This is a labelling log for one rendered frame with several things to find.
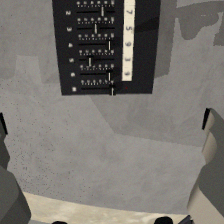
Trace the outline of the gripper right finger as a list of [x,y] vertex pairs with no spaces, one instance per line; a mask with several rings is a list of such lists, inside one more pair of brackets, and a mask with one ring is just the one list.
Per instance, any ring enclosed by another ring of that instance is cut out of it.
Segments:
[[202,149],[206,165],[191,190],[187,211],[192,224],[224,224],[223,118],[214,109],[206,108],[202,130],[207,136]]

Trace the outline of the black lighting desk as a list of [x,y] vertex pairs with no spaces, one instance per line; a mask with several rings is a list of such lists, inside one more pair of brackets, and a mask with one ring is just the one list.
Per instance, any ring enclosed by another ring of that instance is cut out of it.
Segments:
[[52,0],[62,96],[152,94],[160,6],[161,0]]

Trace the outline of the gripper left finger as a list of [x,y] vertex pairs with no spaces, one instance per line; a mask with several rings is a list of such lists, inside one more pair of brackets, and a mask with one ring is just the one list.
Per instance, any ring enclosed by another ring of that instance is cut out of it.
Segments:
[[0,224],[28,224],[31,211],[13,173],[7,171],[10,155],[4,139],[8,135],[0,113]]

